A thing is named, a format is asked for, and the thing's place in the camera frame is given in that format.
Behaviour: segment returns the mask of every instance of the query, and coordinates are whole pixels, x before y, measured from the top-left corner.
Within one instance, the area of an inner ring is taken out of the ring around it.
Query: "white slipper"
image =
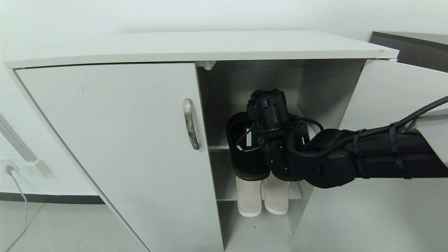
[[[246,181],[237,177],[238,211],[244,217],[255,217],[261,213],[261,180]]]
[[[288,212],[288,181],[283,181],[270,174],[264,180],[264,207],[273,214],[284,215]]]

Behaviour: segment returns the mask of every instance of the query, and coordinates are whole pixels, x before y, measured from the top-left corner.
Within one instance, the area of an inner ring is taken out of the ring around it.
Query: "black baseboard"
[[[104,204],[99,196],[25,194],[28,202],[56,204]],[[0,201],[23,201],[20,193],[0,192]]]

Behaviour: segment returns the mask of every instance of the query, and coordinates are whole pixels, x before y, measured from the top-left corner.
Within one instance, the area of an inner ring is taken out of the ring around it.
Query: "floor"
[[[0,201],[0,252],[22,232],[24,211]],[[28,203],[28,223],[9,252],[147,252],[106,205]]]

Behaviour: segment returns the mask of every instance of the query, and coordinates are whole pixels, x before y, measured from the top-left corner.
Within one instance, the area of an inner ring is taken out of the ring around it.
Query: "door handle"
[[[184,115],[185,124],[187,125],[188,137],[190,138],[191,146],[193,149],[199,149],[198,139],[196,138],[196,132],[194,131],[193,123],[193,111],[192,111],[193,101],[190,98],[184,100]]]

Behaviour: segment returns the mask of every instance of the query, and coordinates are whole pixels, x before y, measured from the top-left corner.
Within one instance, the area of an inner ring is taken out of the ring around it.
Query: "robotic arm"
[[[304,179],[320,188],[342,186],[355,178],[448,177],[448,167],[414,128],[417,118],[447,102],[448,96],[380,128],[324,130],[314,120],[289,114],[282,91],[256,90],[246,107],[254,123],[241,138],[256,132],[257,148],[277,178]],[[307,122],[321,129],[311,140]]]

